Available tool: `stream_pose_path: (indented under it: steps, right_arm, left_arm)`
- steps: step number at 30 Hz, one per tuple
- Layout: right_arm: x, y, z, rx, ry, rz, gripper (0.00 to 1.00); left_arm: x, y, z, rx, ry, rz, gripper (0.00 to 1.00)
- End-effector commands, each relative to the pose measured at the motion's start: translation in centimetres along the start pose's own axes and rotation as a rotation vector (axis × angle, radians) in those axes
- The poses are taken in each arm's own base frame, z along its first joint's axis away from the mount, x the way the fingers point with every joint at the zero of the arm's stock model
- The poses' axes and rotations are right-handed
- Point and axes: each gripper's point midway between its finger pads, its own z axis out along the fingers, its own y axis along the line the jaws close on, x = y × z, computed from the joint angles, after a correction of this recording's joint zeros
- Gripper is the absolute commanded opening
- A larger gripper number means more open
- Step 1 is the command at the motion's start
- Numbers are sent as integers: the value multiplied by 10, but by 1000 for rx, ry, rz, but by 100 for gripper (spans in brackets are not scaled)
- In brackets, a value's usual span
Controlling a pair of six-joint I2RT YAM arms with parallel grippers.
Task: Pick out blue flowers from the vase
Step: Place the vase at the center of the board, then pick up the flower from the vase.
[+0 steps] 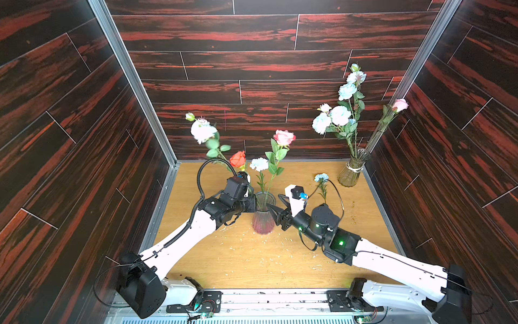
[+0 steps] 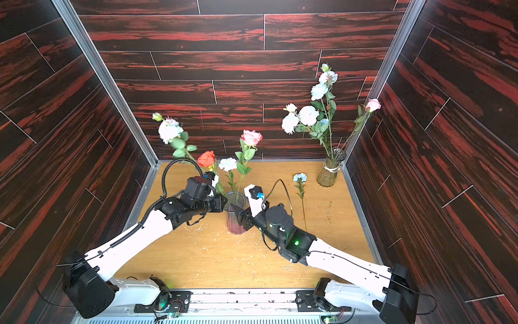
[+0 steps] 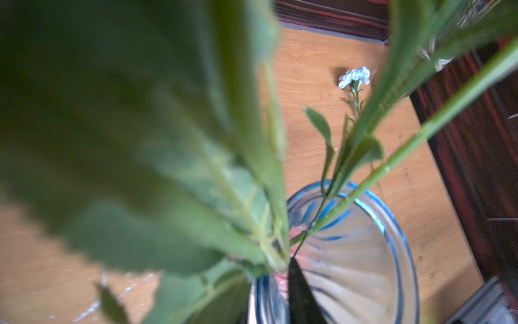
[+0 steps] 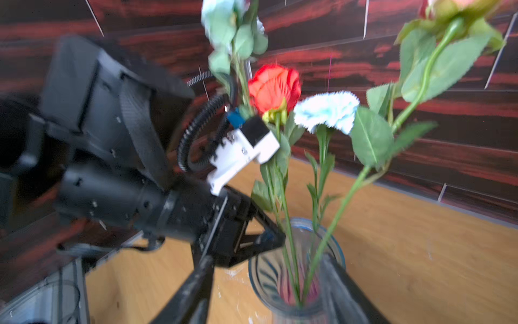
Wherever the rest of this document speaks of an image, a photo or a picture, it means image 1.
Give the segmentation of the blue purple glass vase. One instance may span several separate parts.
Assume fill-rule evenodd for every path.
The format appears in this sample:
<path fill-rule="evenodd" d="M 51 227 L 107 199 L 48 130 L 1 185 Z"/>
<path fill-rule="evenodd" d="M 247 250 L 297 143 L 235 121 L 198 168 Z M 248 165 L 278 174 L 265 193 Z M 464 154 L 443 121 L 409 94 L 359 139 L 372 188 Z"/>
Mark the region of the blue purple glass vase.
<path fill-rule="evenodd" d="M 270 234 L 275 225 L 268 205 L 276 205 L 276 199 L 271 193 L 256 193 L 256 211 L 252 218 L 252 227 L 260 235 Z"/>

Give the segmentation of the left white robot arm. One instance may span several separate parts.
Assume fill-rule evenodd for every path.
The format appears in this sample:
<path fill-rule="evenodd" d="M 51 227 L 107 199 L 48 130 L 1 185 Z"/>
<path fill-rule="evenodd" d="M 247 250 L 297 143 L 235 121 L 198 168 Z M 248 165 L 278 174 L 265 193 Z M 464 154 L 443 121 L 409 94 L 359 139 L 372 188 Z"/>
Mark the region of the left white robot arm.
<path fill-rule="evenodd" d="M 202 198 L 190 218 L 165 239 L 136 255 L 122 256 L 117 293 L 141 319 L 162 306 L 182 305 L 195 310 L 201 304 L 203 288 L 192 278 L 167 279 L 174 265 L 201 240 L 222 225 L 235 222 L 242 213 L 256 210 L 256 197 L 249 190 L 250 176 L 244 171 L 227 180 L 224 190 Z"/>

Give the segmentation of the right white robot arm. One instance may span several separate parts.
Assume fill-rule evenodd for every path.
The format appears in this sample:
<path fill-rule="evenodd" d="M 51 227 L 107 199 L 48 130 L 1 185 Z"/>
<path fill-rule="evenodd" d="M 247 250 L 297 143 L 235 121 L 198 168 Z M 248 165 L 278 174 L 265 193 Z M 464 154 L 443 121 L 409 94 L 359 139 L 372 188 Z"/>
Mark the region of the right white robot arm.
<path fill-rule="evenodd" d="M 464 268 L 422 263 L 388 251 L 365 238 L 338 227 L 340 218 L 326 204 L 311 215 L 304 210 L 269 205 L 275 223 L 282 230 L 294 227 L 301 238 L 310 238 L 315 248 L 339 264 L 367 269 L 396 281 L 383 286 L 365 278 L 353 280 L 346 300 L 348 307 L 372 311 L 395 307 L 420 313 L 435 323 L 471 323 L 472 291 L 467 287 Z"/>

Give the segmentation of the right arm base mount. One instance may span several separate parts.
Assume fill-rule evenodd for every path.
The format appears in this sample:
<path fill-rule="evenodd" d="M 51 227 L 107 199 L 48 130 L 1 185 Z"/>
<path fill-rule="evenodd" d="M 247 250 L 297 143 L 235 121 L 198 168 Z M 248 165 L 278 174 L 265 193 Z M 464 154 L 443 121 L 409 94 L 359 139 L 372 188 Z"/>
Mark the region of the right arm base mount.
<path fill-rule="evenodd" d="M 338 312 L 367 312 L 383 311 L 383 306 L 374 307 L 364 299 L 362 289 L 366 278 L 354 278 L 351 286 L 345 290 L 327 290 L 326 301 L 330 311 Z"/>

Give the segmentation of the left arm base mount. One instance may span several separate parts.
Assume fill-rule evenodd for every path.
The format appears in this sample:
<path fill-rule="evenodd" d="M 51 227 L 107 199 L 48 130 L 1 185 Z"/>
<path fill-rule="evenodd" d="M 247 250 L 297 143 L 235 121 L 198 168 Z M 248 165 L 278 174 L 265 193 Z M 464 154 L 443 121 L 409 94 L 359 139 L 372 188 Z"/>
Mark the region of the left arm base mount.
<path fill-rule="evenodd" d="M 163 306 L 167 313 L 219 313 L 222 291 L 205 290 L 195 279 L 164 279 L 166 299 Z"/>

